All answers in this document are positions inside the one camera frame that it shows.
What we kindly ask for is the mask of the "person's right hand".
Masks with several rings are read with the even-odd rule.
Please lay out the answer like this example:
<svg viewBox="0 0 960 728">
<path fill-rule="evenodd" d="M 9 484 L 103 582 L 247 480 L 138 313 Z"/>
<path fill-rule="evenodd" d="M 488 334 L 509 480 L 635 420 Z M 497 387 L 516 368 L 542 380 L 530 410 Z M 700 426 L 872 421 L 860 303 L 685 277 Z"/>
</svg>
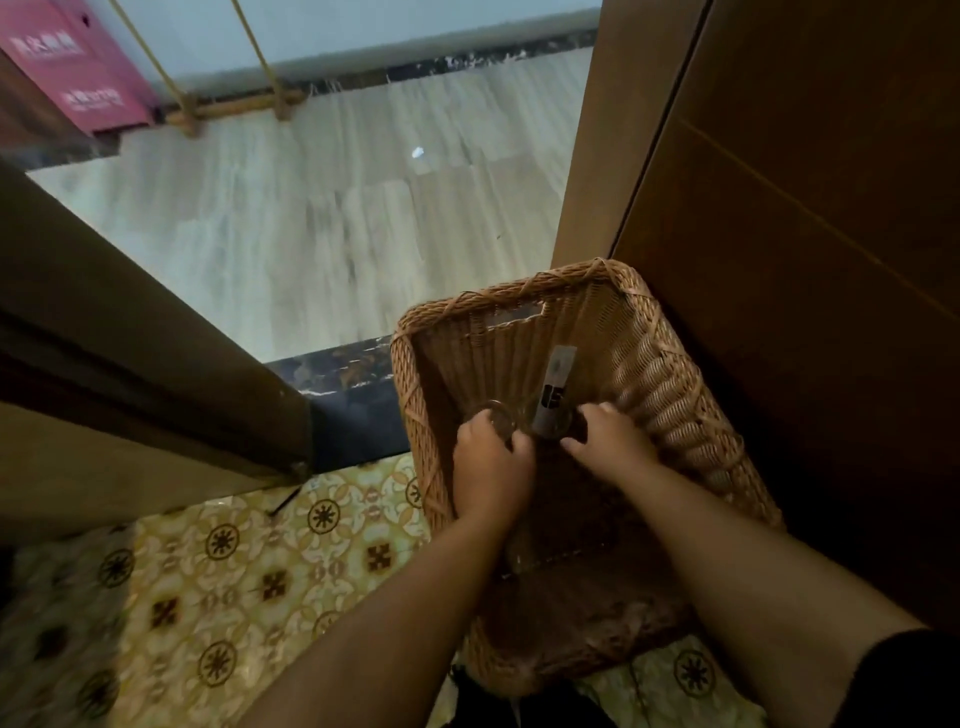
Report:
<svg viewBox="0 0 960 728">
<path fill-rule="evenodd" d="M 586 468 L 596 479 L 624 494 L 638 491 L 664 469 L 648 436 L 626 414 L 610 402 L 578 406 L 585 426 L 580 442 L 594 447 L 594 468 Z"/>
</svg>

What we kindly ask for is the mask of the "person's left hand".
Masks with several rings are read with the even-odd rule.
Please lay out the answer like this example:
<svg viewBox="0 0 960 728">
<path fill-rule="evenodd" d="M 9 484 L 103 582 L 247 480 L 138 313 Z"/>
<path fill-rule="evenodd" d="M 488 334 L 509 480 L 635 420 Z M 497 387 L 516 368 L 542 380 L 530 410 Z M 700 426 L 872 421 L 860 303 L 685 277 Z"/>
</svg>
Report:
<svg viewBox="0 0 960 728">
<path fill-rule="evenodd" d="M 453 502 L 459 520 L 511 530 L 531 502 L 536 468 L 518 467 L 489 410 L 460 425 L 453 451 Z"/>
</svg>

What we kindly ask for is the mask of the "clear drinking glass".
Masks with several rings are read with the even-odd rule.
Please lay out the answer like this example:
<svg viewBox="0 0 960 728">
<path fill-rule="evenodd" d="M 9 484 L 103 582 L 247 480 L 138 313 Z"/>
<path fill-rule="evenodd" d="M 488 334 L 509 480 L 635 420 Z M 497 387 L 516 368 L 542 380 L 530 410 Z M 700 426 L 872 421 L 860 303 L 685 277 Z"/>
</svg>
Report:
<svg viewBox="0 0 960 728">
<path fill-rule="evenodd" d="M 510 450 L 513 434 L 519 428 L 519 424 L 516 413 L 509 405 L 493 398 L 474 402 L 464 411 L 462 421 L 467 423 L 475 415 L 485 410 L 488 410 L 489 419 L 497 436 Z"/>
</svg>

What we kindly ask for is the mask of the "grey plastic packet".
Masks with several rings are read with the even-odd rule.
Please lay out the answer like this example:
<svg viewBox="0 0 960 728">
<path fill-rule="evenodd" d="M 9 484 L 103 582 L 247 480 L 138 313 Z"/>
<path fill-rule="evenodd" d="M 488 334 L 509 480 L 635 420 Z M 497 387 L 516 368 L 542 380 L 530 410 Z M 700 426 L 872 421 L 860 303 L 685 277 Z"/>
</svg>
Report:
<svg viewBox="0 0 960 728">
<path fill-rule="evenodd" d="M 534 437 L 557 441 L 567 435 L 573 421 L 567 390 L 576 357 L 576 346 L 553 348 L 543 381 L 528 407 L 527 421 Z"/>
</svg>

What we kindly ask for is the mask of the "person's left forearm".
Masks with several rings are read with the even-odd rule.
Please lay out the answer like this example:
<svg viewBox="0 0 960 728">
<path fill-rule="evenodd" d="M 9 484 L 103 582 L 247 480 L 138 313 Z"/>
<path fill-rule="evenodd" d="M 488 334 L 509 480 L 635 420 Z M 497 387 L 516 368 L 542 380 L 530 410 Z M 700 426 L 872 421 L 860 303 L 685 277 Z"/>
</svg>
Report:
<svg viewBox="0 0 960 728">
<path fill-rule="evenodd" d="M 511 523 L 474 508 L 339 618 L 237 728 L 424 728 Z"/>
</svg>

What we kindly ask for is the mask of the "person's right forearm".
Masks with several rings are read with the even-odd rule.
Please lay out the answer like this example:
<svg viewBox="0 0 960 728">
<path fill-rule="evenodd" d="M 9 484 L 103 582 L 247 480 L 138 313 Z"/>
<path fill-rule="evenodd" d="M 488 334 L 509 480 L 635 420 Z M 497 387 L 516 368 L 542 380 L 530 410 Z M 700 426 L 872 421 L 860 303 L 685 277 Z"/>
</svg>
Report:
<svg viewBox="0 0 960 728">
<path fill-rule="evenodd" d="M 925 625 L 863 579 L 662 465 L 612 480 L 777 728 L 828 728 L 868 651 Z"/>
</svg>

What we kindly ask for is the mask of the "brown wicker basket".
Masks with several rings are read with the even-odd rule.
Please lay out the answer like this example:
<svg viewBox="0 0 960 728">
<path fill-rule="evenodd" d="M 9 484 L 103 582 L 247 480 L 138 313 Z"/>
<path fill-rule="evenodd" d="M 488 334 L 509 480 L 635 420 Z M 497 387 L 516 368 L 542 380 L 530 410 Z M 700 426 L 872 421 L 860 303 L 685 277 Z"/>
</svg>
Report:
<svg viewBox="0 0 960 728">
<path fill-rule="evenodd" d="M 431 533 L 456 518 L 453 451 L 467 408 L 498 400 L 536 443 L 534 495 L 502 551 L 459 656 L 472 680 L 523 698 L 690 633 L 690 599 L 626 497 L 535 437 L 528 407 L 558 345 L 577 348 L 566 395 L 611 402 L 661 461 L 728 504 L 784 526 L 738 433 L 660 304 L 628 265 L 597 258 L 427 301 L 399 320 L 393 384 Z"/>
</svg>

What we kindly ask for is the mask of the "black trousers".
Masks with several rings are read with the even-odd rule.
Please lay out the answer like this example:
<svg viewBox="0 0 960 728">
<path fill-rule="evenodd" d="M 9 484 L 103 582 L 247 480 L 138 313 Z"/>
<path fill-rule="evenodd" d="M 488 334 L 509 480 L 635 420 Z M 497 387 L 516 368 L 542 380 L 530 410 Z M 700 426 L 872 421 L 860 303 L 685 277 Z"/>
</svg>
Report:
<svg viewBox="0 0 960 728">
<path fill-rule="evenodd" d="M 442 728 L 618 728 L 605 710 L 571 682 L 519 699 L 486 691 L 462 665 L 452 667 L 456 708 Z"/>
</svg>

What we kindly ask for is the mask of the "dark brown wooden cabinet panel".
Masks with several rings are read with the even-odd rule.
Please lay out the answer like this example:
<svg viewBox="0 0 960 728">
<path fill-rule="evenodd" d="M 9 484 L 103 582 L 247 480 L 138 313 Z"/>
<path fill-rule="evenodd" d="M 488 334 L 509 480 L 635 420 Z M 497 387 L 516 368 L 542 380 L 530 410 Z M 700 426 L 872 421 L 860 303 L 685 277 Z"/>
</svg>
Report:
<svg viewBox="0 0 960 728">
<path fill-rule="evenodd" d="M 960 0 L 713 0 L 615 256 L 790 531 L 960 635 Z"/>
</svg>

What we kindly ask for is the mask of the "brown wooden door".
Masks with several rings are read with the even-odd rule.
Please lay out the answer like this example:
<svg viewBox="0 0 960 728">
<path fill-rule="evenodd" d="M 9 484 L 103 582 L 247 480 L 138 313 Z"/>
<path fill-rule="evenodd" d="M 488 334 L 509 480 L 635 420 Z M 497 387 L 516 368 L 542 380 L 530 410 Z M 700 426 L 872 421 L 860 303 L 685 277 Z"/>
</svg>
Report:
<svg viewBox="0 0 960 728">
<path fill-rule="evenodd" d="M 0 159 L 0 547 L 304 482 L 305 396 Z"/>
</svg>

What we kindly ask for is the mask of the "black sleeve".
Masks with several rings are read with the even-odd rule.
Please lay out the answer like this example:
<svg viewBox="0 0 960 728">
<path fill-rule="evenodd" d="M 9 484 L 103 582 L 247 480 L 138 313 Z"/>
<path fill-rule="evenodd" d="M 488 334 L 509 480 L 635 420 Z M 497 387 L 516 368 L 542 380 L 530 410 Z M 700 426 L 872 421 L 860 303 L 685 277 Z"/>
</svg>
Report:
<svg viewBox="0 0 960 728">
<path fill-rule="evenodd" d="M 960 637 L 883 639 L 859 661 L 830 728 L 960 728 Z"/>
</svg>

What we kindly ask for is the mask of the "red cardboard box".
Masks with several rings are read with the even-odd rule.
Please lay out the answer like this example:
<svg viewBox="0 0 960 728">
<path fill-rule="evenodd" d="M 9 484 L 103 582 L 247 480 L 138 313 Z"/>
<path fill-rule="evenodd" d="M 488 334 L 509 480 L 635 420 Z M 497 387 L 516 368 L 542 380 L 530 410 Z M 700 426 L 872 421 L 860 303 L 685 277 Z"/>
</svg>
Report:
<svg viewBox="0 0 960 728">
<path fill-rule="evenodd" d="M 156 123 L 157 95 L 86 0 L 0 0 L 0 49 L 89 136 Z"/>
</svg>

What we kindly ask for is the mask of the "brown wooden door frame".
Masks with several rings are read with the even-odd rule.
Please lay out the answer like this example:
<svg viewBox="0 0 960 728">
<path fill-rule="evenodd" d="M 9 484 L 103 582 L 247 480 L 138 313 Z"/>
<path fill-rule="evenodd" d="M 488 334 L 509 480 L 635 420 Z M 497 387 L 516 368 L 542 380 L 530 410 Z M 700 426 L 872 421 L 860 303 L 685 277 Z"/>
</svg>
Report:
<svg viewBox="0 0 960 728">
<path fill-rule="evenodd" d="M 603 0 L 551 268 L 608 258 L 712 0 Z"/>
</svg>

